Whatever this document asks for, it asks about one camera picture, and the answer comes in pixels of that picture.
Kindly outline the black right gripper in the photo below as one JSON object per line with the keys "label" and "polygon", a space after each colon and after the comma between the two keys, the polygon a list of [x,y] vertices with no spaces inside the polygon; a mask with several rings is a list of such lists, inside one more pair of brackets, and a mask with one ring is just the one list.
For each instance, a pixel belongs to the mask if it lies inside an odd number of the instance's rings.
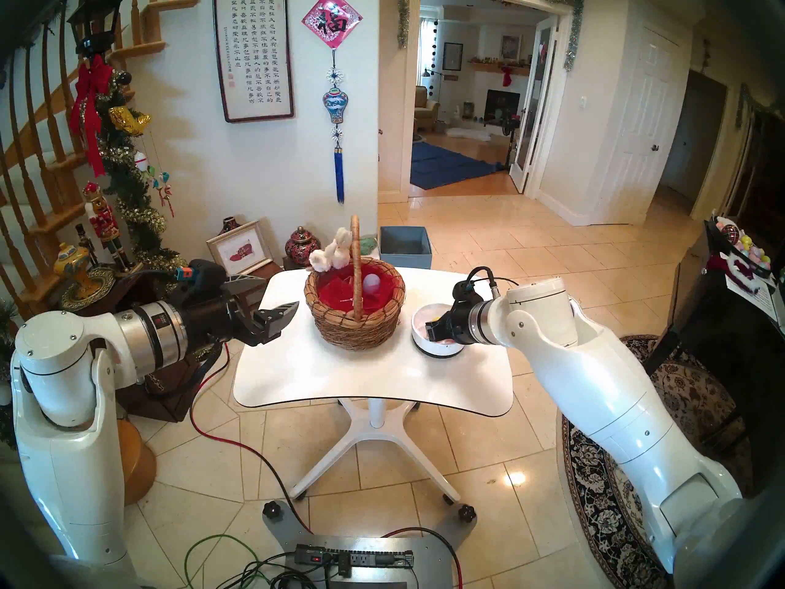
{"label": "black right gripper", "polygon": [[426,324],[429,341],[451,340],[462,345],[477,343],[477,338],[473,335],[470,324],[470,315],[475,306],[477,306],[477,302],[455,301],[450,310],[434,320],[434,324]]}

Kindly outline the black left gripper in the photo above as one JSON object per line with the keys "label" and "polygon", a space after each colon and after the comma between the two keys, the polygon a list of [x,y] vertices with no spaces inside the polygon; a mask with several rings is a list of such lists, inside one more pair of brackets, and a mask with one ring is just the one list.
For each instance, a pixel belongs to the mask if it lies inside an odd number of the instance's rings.
{"label": "black left gripper", "polygon": [[[265,278],[253,275],[232,275],[224,282],[230,295],[245,295],[265,287]],[[297,313],[299,302],[289,302],[272,309],[251,311],[236,296],[219,295],[205,301],[181,303],[180,316],[187,339],[186,352],[196,352],[215,342],[237,339],[245,345],[257,346],[279,337]]]}

